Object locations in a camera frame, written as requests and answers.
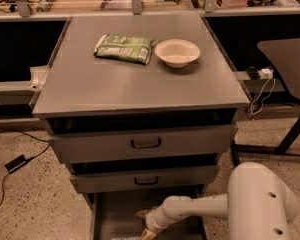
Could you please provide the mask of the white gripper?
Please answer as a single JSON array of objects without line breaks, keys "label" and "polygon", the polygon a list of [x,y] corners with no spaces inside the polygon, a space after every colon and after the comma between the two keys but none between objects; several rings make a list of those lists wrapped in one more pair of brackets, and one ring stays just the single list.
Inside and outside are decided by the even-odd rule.
[{"label": "white gripper", "polygon": [[154,207],[151,210],[140,210],[135,213],[137,217],[145,218],[146,228],[144,229],[140,240],[154,240],[156,233],[160,233],[172,224],[163,206]]}]

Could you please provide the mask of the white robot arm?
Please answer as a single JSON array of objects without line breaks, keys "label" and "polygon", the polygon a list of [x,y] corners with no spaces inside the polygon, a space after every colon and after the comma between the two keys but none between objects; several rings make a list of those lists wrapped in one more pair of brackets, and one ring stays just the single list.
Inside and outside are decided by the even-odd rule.
[{"label": "white robot arm", "polygon": [[245,162],[232,171],[225,194],[195,199],[169,196],[160,206],[140,211],[145,219],[140,240],[153,240],[191,216],[225,217],[229,240],[290,240],[288,224],[298,210],[296,195],[273,171]]}]

